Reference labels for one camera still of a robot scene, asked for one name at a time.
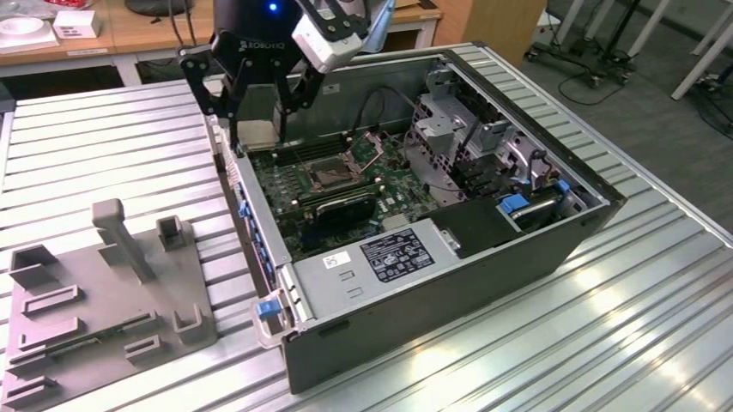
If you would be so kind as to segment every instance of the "blue latch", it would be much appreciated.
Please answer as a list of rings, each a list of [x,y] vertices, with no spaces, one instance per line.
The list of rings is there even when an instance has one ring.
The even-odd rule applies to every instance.
[[[261,319],[278,316],[281,312],[284,312],[284,307],[280,305],[278,299],[266,300],[257,304],[257,316],[259,316]]]
[[[239,217],[246,218],[250,216],[250,206],[247,206],[247,200],[239,203]]]
[[[509,215],[516,210],[527,208],[529,206],[528,199],[523,195],[512,195],[502,199],[500,203],[504,212]]]
[[[568,192],[571,191],[571,185],[565,180],[559,180],[559,189],[563,192],[564,195],[568,195]]]

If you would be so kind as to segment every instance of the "aluminum extrusion table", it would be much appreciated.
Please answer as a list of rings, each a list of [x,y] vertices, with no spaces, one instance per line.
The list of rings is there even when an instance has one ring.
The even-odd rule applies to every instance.
[[[213,347],[54,410],[733,406],[731,235],[489,49],[456,51],[629,203],[555,274],[298,396],[281,353],[255,341],[254,285],[186,84],[21,102],[0,141],[3,270],[16,245],[43,240],[59,252],[95,241],[85,208],[97,198],[129,199],[134,232],[171,213],[194,221],[221,333]]]

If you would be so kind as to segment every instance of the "white box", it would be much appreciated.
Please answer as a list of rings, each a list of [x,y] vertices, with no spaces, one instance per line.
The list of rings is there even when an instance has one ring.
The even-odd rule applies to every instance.
[[[540,16],[540,21],[537,22],[537,28],[532,35],[532,42],[551,45],[552,39],[560,31],[560,24],[561,21],[545,11]]]
[[[94,10],[61,11],[54,31],[62,39],[90,39],[101,35],[102,21]]]

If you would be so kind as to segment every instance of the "metal stand leg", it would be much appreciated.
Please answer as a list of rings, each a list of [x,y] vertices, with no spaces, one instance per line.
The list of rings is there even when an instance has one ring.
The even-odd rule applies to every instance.
[[[605,0],[604,4],[600,6],[599,14],[596,15],[592,26],[588,28],[588,32],[584,35],[587,39],[593,39],[596,37],[600,25],[604,23],[604,20],[607,20],[608,13],[616,2],[617,0]]]
[[[692,88],[692,85],[696,84],[697,79],[700,79],[700,77],[705,73],[705,70],[711,66],[711,63],[721,54],[723,48],[731,42],[731,39],[733,39],[733,23],[729,24],[729,27],[725,29],[725,32],[723,32],[721,34],[721,37],[715,42],[713,47],[711,47],[711,50],[703,56],[703,58],[700,59],[700,62],[697,62],[696,68],[689,72],[688,77],[685,77],[685,80],[677,87],[677,90],[675,90],[673,99],[680,100],[683,98],[689,88]]]
[[[568,15],[565,16],[565,20],[563,21],[563,25],[560,26],[559,31],[559,43],[561,44],[568,37],[568,33],[571,32],[571,28],[573,27],[573,22],[577,18],[577,12],[581,10],[584,3],[585,0],[576,0],[573,4],[571,4],[571,10],[568,11]]]
[[[640,50],[647,44],[649,40],[649,36],[652,35],[652,32],[655,32],[655,29],[657,28],[657,24],[660,20],[663,20],[663,16],[665,15],[667,8],[669,7],[671,0],[663,0],[657,6],[657,9],[655,10],[655,14],[649,18],[649,22],[647,23],[647,26],[644,27],[644,30],[641,30],[640,37],[633,42],[632,49],[629,49],[629,56],[635,58],[637,54],[640,54]]]
[[[721,34],[721,30],[725,27],[727,23],[729,22],[731,15],[733,14],[733,3],[725,11],[723,12],[721,18],[717,20],[717,22],[713,24],[713,27],[711,27],[711,30],[708,31],[708,34],[703,38],[703,41],[696,47],[696,50],[692,51],[692,54],[696,56],[700,56],[700,53],[705,50],[708,45],[711,44],[711,41],[713,40],[713,37],[719,36]]]
[[[113,56],[113,63],[117,66],[117,72],[123,79],[126,86],[141,86],[142,79],[141,73],[138,73],[138,57],[134,54],[119,54]]]
[[[416,49],[424,49],[425,47],[433,46],[433,38],[436,37],[437,26],[437,20],[426,21],[424,23],[424,28],[417,34]]]

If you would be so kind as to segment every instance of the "desk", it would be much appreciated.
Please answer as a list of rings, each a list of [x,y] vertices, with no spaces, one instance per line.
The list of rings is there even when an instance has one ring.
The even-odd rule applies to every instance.
[[[147,197],[141,219],[149,226],[138,225],[141,230],[155,224],[147,213],[194,221],[221,332],[214,346],[54,411],[729,409],[731,234],[496,53],[472,44],[452,50],[629,202],[555,274],[298,396],[289,392],[280,350],[257,342],[254,284],[227,203],[211,186],[206,139],[170,139],[205,129],[186,82],[19,102],[0,132],[0,182],[6,158],[8,168],[25,164],[27,170],[0,184],[0,221],[7,225],[12,215],[34,210],[16,230],[27,229],[59,252],[85,239],[99,242],[89,217],[74,213],[89,208],[91,197]],[[137,142],[134,151],[99,161],[123,139]],[[74,153],[75,161],[50,153]],[[31,163],[35,158],[46,163]],[[70,171],[78,176],[54,183]],[[170,185],[165,191],[162,184]],[[186,202],[166,201],[162,193]],[[31,225],[61,214],[73,222],[86,219],[87,226],[74,233],[50,235],[51,227],[31,232]],[[18,247],[6,238],[0,273]],[[0,348],[11,285],[0,283]]]
[[[113,65],[126,86],[141,85],[137,64],[175,57],[178,40],[171,22],[165,18],[151,24],[153,18],[130,11],[125,0],[101,0],[94,9],[103,17],[102,36],[98,39],[61,39],[61,47],[2,56],[0,78]],[[401,8],[394,14],[390,33],[418,31],[416,48],[429,47],[441,16],[440,9],[428,10],[420,6]],[[183,41],[191,44],[185,16],[178,15],[175,20]],[[197,41],[205,44],[214,32],[214,0],[197,1],[193,22]]]

